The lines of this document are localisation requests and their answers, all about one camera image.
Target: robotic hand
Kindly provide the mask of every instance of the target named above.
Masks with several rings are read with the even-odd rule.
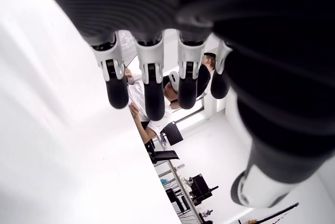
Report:
[[[231,189],[237,204],[277,204],[333,155],[334,0],[56,1],[92,47],[115,108],[128,102],[116,32],[132,33],[152,120],[164,114],[164,30],[178,30],[178,100],[186,109],[196,99],[206,40],[212,32],[221,38],[211,92],[223,98],[234,88],[253,138]]]

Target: man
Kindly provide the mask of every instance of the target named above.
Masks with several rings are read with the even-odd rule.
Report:
[[[207,67],[209,72],[215,69],[215,58],[216,55],[210,52],[206,52],[203,56],[201,63]]]
[[[206,52],[202,58],[201,66],[199,68],[198,83],[197,83],[197,97],[201,96],[204,91],[209,91],[206,89],[208,83],[213,75],[213,70],[215,69],[215,57],[214,53]],[[166,85],[170,81],[168,76],[163,78],[163,84]],[[172,109],[179,109],[180,105],[178,100],[171,101],[170,107]]]
[[[142,76],[133,75],[128,68],[125,68],[125,76],[128,79],[129,109],[141,139],[146,144],[154,136],[159,136],[163,128],[170,122],[172,116],[170,103],[178,99],[178,94],[174,91],[171,82],[168,82],[163,91],[165,102],[164,116],[159,121],[152,121],[146,113]]]

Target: metal stand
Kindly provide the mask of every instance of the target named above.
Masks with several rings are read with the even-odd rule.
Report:
[[[162,147],[164,150],[166,150],[165,145],[163,145],[163,144],[161,143],[161,140],[160,140],[160,139],[156,138],[155,140],[157,140],[157,142],[161,145],[161,147]],[[196,208],[195,208],[195,205],[193,204],[192,199],[191,199],[190,196],[189,196],[189,192],[184,188],[184,184],[183,184],[183,182],[179,179],[179,176],[178,176],[178,174],[177,174],[177,171],[176,171],[176,169],[174,168],[174,166],[173,166],[171,160],[167,160],[166,163],[169,165],[170,171],[171,171],[171,173],[172,173],[172,175],[173,175],[175,181],[177,182],[177,185],[178,185],[178,187],[180,188],[181,193],[184,195],[184,197],[185,197],[185,201],[188,203],[188,205],[189,205],[189,207],[190,207],[190,210],[193,212],[193,214],[194,214],[196,220],[198,221],[198,223],[199,223],[199,224],[202,224],[203,222],[202,222],[202,220],[201,220],[201,218],[200,218],[200,216],[199,216],[199,214],[198,214],[198,212],[197,212],[197,210],[196,210]]]

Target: white wall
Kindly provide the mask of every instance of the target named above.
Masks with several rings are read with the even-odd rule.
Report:
[[[247,147],[248,151],[250,151],[252,138],[244,127],[237,108],[237,95],[232,88],[229,89],[226,96],[226,117],[234,131],[239,136],[239,139]]]
[[[184,140],[172,146],[180,160],[177,166],[186,165],[178,171],[188,178],[202,174],[209,187],[219,186],[213,196],[203,201],[202,210],[213,209],[209,220],[214,223],[230,223],[249,211],[235,204],[230,198],[230,189],[235,178],[245,170],[247,150],[228,124],[223,113],[218,113],[192,131],[183,134]],[[168,170],[160,165],[158,173]]]
[[[335,157],[326,161],[317,174],[335,204]]]

